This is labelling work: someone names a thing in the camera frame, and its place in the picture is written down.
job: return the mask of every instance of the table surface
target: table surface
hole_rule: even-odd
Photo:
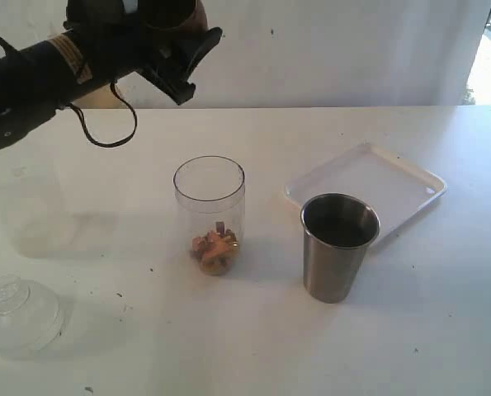
[[[126,111],[86,115],[102,139],[131,128]],[[144,110],[112,150],[66,111],[29,139],[53,154],[83,236],[33,260],[0,226],[0,275],[48,285],[68,310],[34,359],[0,357],[0,395],[491,395],[491,107]],[[364,141],[448,192],[372,249],[345,302],[323,304],[301,284],[283,186]],[[242,254],[220,278],[173,232],[172,175],[211,153],[247,174]]]

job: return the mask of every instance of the white tray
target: white tray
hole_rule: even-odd
[[[327,192],[355,196],[374,208],[381,239],[446,191],[438,176],[371,143],[341,154],[286,186],[287,198],[300,208]]]

